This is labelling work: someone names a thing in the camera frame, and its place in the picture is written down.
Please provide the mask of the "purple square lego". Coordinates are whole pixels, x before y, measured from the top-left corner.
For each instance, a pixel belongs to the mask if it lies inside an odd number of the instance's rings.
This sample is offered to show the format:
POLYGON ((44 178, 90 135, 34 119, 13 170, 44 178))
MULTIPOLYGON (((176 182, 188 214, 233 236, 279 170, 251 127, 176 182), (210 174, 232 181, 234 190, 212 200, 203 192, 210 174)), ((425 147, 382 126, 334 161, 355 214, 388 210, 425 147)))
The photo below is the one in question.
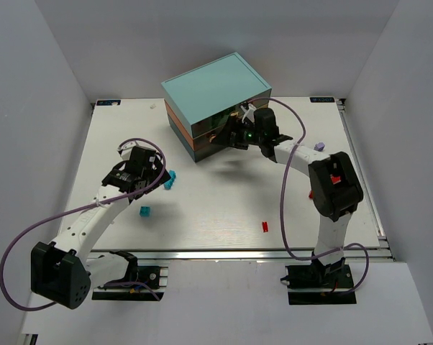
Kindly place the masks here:
POLYGON ((317 144, 314 145, 314 149, 318 152, 322 152, 325 148, 325 143, 323 142, 319 142, 317 144))

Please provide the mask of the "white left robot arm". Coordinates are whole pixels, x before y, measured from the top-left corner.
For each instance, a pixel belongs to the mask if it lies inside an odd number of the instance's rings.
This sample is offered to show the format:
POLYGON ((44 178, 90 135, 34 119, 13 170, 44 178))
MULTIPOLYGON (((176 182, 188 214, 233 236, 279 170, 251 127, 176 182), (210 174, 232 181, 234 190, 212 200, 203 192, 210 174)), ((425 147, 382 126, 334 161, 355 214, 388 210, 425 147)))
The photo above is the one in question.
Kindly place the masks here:
POLYGON ((31 251, 31 290, 54 303, 75 309, 95 288, 142 285, 137 258, 111 250, 96 259, 89 254, 115 218, 133 201, 161 186, 170 176, 163 155, 134 144, 120 150, 123 160, 102 180, 90 208, 50 243, 31 251))

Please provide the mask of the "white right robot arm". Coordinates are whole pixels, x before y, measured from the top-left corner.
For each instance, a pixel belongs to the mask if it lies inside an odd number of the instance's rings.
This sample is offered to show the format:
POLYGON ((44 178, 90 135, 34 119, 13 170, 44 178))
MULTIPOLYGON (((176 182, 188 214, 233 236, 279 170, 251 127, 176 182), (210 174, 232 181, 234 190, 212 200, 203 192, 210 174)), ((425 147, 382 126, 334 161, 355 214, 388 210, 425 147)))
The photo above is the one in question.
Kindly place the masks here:
POLYGON ((347 227, 363 200, 360 181, 347 153, 328 155, 281 134, 270 108, 246 111, 242 116, 230 115, 222 130, 209 141, 239 150, 247 150, 253 145, 260 148, 264 157, 285 165, 282 197, 285 196, 286 175, 291 168, 308 177, 312 200, 320 215, 318 239, 310 260, 327 269, 344 264, 342 251, 347 227))

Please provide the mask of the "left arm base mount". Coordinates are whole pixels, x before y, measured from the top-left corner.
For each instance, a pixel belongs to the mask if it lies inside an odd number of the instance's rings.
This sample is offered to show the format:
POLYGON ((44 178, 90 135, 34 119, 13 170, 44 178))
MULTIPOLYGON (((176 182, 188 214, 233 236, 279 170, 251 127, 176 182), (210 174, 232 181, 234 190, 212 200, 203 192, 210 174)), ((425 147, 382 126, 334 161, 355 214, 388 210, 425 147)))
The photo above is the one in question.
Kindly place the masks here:
POLYGON ((159 302, 167 286, 166 266, 139 261, 132 253, 117 250, 88 259, 92 300, 159 302))

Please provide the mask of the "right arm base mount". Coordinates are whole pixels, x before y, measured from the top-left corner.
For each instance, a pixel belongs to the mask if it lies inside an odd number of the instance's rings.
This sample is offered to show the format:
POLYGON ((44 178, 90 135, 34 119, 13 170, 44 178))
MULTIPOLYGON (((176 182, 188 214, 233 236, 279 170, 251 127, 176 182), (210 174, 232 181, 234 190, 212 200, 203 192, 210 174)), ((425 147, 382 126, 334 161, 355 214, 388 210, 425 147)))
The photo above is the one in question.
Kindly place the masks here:
POLYGON ((312 265, 286 266, 280 279, 288 290, 289 305, 355 305, 357 298, 350 266, 320 278, 312 265))

